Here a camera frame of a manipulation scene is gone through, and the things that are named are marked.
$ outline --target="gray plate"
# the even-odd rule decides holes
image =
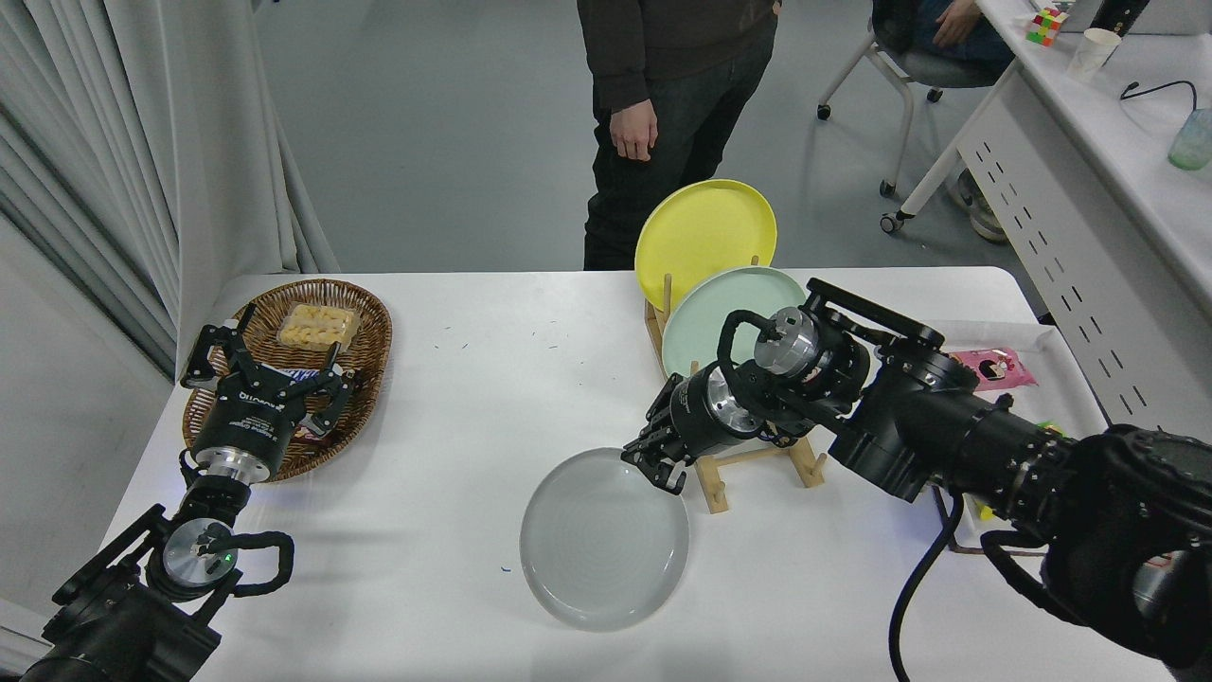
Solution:
[[[621,630],[652,615],[686,567],[685,503],[621,454],[601,448],[566,460],[522,518],[526,583],[543,608],[581,630]]]

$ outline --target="gray floor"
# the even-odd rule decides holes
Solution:
[[[779,220],[774,265],[993,264],[1039,296],[1013,250],[939,193],[896,235],[877,193],[901,99],[863,62],[816,102],[865,31],[867,2],[789,0],[773,61],[720,177]],[[579,269],[593,194],[590,76],[572,0],[285,0],[257,29],[270,90],[347,271]],[[983,91],[921,104],[901,172],[920,178]]]

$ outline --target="gray curtain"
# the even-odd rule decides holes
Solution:
[[[0,0],[0,212],[166,374],[229,279],[338,270],[247,0]]]

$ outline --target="wicker basket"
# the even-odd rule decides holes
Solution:
[[[324,365],[324,353],[288,349],[278,343],[278,328],[293,303],[353,309],[358,310],[362,320],[350,348],[337,356],[337,363],[342,369],[358,371],[354,395],[350,396],[325,446],[293,442],[290,445],[281,469],[270,478],[270,481],[282,481],[311,471],[331,460],[366,426],[371,413],[375,412],[379,388],[383,385],[383,374],[387,371],[388,354],[391,350],[391,317],[383,302],[373,293],[348,281],[333,279],[309,279],[286,283],[265,291],[251,302],[256,303],[257,310],[244,332],[245,344],[258,362],[281,369],[319,369]],[[233,317],[239,319],[242,311],[244,308]],[[219,377],[227,374],[227,362],[221,351],[211,354],[211,365]],[[215,394],[211,391],[194,391],[189,397],[181,425],[187,447],[193,448],[194,440],[213,405]],[[325,405],[327,399],[309,399],[308,413]]]

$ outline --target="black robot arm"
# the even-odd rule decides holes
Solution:
[[[336,345],[318,371],[258,363],[244,344],[253,310],[248,305],[234,326],[204,327],[190,354],[181,385],[213,391],[216,402],[181,455],[187,491],[177,512],[165,518],[165,509],[153,506],[55,594],[62,608],[42,631],[53,648],[23,682],[190,680],[219,643],[208,624],[227,598],[267,595],[290,580],[291,537],[235,534],[236,516],[250,487],[278,472],[298,426],[320,436],[333,428],[353,378],[336,365]],[[210,362],[215,349],[229,368],[222,378]],[[313,397],[327,403],[308,414]],[[261,549],[278,550],[276,575],[241,584],[239,552]],[[175,606],[200,598],[191,614]]]
[[[1040,608],[1173,667],[1205,652],[1212,448],[1131,426],[1064,439],[1012,414],[1010,396],[973,396],[976,376],[941,351],[938,331],[817,279],[808,292],[768,319],[730,314],[715,362],[669,379],[623,459],[676,494],[702,455],[821,426],[835,435],[829,454],[890,495],[911,502],[930,482],[1010,521],[982,544]],[[737,366],[741,323],[760,333]],[[865,386],[859,339],[881,363]],[[1042,581],[1005,551],[1045,545]]]

